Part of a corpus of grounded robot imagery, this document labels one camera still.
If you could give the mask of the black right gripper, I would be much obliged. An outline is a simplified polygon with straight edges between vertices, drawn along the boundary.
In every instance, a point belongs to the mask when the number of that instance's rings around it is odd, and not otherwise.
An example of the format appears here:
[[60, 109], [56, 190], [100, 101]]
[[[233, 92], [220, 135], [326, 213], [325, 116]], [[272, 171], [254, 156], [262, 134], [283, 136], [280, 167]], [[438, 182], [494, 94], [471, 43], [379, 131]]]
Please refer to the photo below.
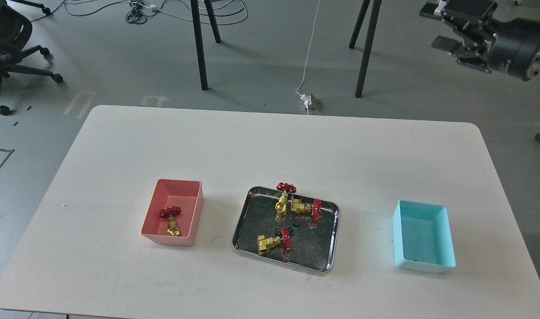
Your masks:
[[499, 22], [493, 18], [497, 7], [493, 0], [437, 0], [424, 4], [419, 15], [447, 19], [461, 40], [438, 35], [431, 46], [459, 65], [529, 81], [540, 72], [540, 21]]

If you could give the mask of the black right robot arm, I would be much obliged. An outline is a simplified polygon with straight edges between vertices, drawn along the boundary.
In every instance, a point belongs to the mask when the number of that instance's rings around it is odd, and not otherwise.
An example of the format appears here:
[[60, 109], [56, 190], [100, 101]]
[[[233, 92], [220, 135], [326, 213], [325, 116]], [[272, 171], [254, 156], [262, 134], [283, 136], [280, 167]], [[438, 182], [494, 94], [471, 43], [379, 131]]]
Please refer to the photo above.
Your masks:
[[449, 53], [471, 69], [497, 71], [529, 81], [540, 72], [540, 21], [493, 18], [492, 0], [438, 0], [424, 4], [421, 17], [440, 20], [460, 40], [438, 36], [432, 48]]

